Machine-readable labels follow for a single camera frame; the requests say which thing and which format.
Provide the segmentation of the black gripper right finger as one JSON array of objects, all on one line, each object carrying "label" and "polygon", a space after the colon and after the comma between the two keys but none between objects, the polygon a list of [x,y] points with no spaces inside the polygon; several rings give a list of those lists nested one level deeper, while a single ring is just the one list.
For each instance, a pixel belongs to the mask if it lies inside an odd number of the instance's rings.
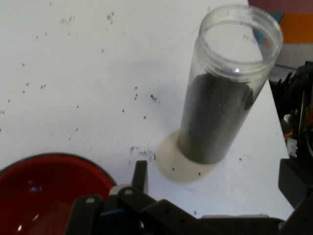
[{"label": "black gripper right finger", "polygon": [[313,168],[304,161],[282,159],[278,187],[294,211],[280,229],[282,235],[313,233]]}]

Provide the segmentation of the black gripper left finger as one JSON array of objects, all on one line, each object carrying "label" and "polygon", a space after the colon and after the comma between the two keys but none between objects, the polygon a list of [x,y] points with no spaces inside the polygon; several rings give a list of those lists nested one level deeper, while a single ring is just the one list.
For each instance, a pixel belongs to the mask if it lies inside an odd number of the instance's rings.
[{"label": "black gripper left finger", "polygon": [[67,222],[68,235],[201,235],[201,223],[167,200],[147,195],[147,161],[137,161],[132,183],[106,200],[96,194],[77,198]]}]

